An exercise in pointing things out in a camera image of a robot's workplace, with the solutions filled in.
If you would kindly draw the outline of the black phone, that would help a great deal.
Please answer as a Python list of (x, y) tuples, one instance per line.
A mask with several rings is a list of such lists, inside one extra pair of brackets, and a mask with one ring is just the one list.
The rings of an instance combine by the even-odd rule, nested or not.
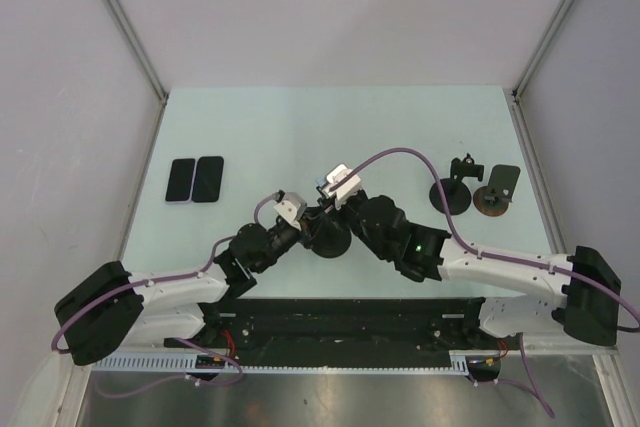
[(219, 200), (224, 171), (221, 156), (201, 157), (196, 162), (191, 200), (194, 203), (215, 203)]

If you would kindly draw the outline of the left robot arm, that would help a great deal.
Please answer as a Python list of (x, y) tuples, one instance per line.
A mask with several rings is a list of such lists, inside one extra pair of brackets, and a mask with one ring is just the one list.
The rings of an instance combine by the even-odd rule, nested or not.
[(138, 273), (119, 261), (108, 262), (55, 305), (59, 329), (51, 348), (85, 366), (126, 344), (176, 338), (210, 346), (220, 337), (221, 323), (202, 307), (237, 299), (253, 289), (257, 274), (292, 247), (312, 247), (320, 225), (319, 214), (293, 221), (277, 217), (270, 228), (246, 224), (225, 239), (223, 252), (212, 252), (196, 270)]

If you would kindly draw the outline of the wooden base phone stand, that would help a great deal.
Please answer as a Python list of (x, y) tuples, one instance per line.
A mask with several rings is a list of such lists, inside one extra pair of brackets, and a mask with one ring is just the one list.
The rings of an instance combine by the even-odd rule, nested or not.
[(476, 209), (488, 217), (504, 215), (512, 202), (520, 174), (521, 169), (518, 166), (495, 165), (491, 170), (488, 184), (477, 189), (473, 195)]

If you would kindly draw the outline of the black stand with blue phone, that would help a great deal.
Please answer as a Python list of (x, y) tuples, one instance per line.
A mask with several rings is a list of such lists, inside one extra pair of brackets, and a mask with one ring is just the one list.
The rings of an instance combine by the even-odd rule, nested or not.
[(351, 246), (352, 234), (335, 212), (318, 211), (308, 220), (307, 247), (317, 256), (335, 259)]

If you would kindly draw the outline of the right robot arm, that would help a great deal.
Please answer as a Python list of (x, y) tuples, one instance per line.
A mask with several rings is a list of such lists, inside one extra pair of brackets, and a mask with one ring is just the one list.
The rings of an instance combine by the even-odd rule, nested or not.
[(591, 345), (617, 342), (621, 281), (602, 255), (579, 246), (572, 254), (531, 255), (466, 244), (452, 232), (409, 221), (384, 195), (333, 195), (341, 221), (379, 259), (421, 283), (463, 280), (513, 292), (485, 298), (461, 323), (463, 340), (484, 348), (495, 338), (562, 330)]

